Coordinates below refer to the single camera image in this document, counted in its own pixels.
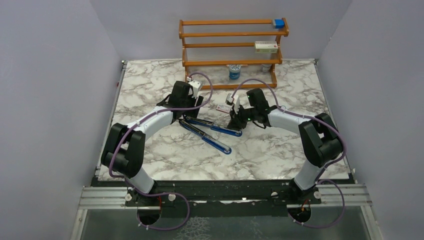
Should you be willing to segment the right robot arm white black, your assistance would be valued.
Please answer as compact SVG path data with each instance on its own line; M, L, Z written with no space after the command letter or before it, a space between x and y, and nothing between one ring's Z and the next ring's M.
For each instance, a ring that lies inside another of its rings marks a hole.
M278 105L269 105L260 88L249 90L246 94L249 108L240 105L238 95L227 95L226 103L231 106L228 128L242 130L248 122L252 122L263 129L279 128L300 136L306 160L300 172L292 179L288 196L292 202L302 203L308 198L308 190L315 186L325 165L343 151L334 123L326 113L301 115Z

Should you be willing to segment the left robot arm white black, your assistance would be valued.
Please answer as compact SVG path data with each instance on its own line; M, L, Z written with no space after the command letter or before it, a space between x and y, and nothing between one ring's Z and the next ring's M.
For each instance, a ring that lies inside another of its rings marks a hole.
M100 162L139 190L138 199L144 205L157 200L155 181L143 169L145 143L153 134L174 123L187 108L198 107L203 97L198 96L202 83L176 81L171 94L157 103L151 112L137 121L115 123L109 130Z

